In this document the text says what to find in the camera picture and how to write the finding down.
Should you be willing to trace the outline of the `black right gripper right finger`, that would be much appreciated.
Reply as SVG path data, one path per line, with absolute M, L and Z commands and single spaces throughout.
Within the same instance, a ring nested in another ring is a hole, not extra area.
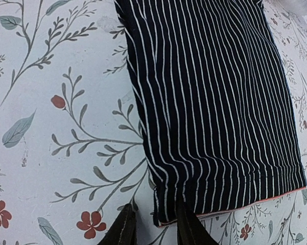
M 182 245 L 218 245 L 181 200 L 177 202 L 177 242 Z

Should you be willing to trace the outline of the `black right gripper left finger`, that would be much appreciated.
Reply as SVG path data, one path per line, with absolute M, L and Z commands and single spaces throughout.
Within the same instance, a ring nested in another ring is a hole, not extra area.
M 131 204 L 126 204 L 98 245 L 137 244 L 136 213 Z

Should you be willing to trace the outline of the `navy striped underwear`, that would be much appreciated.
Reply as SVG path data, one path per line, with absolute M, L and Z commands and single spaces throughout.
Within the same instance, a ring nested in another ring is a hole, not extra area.
M 306 187 L 262 1 L 116 1 L 154 188 L 154 225 Z

